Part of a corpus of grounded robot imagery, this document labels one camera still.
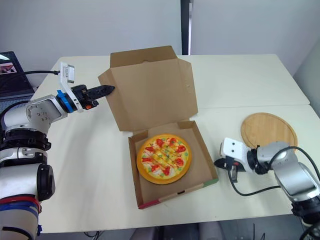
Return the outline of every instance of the open pizza box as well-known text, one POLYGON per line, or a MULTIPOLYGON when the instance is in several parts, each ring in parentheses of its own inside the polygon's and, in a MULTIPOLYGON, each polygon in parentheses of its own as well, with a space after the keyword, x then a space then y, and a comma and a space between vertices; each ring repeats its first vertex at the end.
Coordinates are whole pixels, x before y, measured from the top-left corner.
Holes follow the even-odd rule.
POLYGON ((159 204, 218 181, 218 175, 195 121, 198 112, 191 63, 177 58, 171 46, 112 53, 101 85, 115 86, 107 101, 120 131, 129 137, 130 161, 139 209, 159 204), (170 184, 144 179, 137 169, 137 152, 158 134, 185 139, 192 151, 186 174, 170 184))

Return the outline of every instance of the tomato slice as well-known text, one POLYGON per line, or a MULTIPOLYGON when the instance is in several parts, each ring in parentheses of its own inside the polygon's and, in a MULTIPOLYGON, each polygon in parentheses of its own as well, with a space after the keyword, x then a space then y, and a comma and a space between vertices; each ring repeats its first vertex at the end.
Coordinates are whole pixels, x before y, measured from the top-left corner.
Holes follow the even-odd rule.
POLYGON ((184 165, 184 161, 181 158, 177 158, 174 162, 179 166, 182 167, 184 165))
POLYGON ((152 146, 147 146, 145 149, 150 151, 150 152, 153 152, 153 153, 155 152, 155 150, 154 150, 154 148, 152 146))
POLYGON ((170 167, 169 166, 165 167, 165 169, 162 170, 162 172, 164 173, 164 175, 168 176, 170 174, 170 167))
POLYGON ((157 138, 156 139, 156 144, 161 148, 162 147, 162 145, 164 144, 165 142, 162 140, 162 139, 159 139, 159 138, 157 138))
POLYGON ((186 147, 185 146, 178 146, 178 149, 176 150, 177 153, 181 153, 181 152, 184 152, 186 150, 186 147))
POLYGON ((154 172, 155 170, 157 170, 158 167, 159 167, 159 164, 153 165, 151 167, 151 172, 154 172))
POLYGON ((173 145, 173 144, 175 144, 177 142, 177 140, 174 138, 174 137, 172 137, 171 139, 170 139, 170 145, 173 145))
POLYGON ((152 162, 152 160, 151 160, 151 158, 149 158, 149 157, 143 157, 142 158, 142 162, 144 163, 144 162, 152 162))

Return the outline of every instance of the laptop screen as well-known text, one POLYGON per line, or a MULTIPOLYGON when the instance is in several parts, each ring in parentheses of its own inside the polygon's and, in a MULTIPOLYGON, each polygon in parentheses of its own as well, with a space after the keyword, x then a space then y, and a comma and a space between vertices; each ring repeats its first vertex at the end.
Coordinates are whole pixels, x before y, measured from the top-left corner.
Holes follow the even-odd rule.
POLYGON ((32 96, 34 90, 13 51, 0 52, 0 100, 32 96))

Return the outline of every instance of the wooden cutting board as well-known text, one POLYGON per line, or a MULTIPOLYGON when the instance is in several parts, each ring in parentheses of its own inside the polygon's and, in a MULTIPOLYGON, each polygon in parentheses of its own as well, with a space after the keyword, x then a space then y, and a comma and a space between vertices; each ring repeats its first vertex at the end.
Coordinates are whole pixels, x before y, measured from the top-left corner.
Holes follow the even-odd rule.
POLYGON ((294 129, 282 118, 265 112, 248 116, 241 125, 244 143, 250 148, 265 146, 275 141, 283 141, 290 146, 298 146, 294 129))

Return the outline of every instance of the white wall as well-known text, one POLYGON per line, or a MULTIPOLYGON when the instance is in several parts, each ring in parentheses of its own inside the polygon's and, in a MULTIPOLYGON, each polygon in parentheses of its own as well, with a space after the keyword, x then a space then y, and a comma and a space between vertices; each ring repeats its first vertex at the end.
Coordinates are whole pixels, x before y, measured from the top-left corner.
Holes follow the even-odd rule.
MULTIPOLYGON (((181 54, 180 0, 0 0, 0 52, 24 71, 50 70, 62 56, 172 45, 181 54)), ((29 75, 36 86, 45 75, 29 75)))
POLYGON ((320 117, 320 38, 293 78, 320 117))
POLYGON ((191 54, 277 54, 293 75, 320 36, 320 0, 194 0, 191 54))

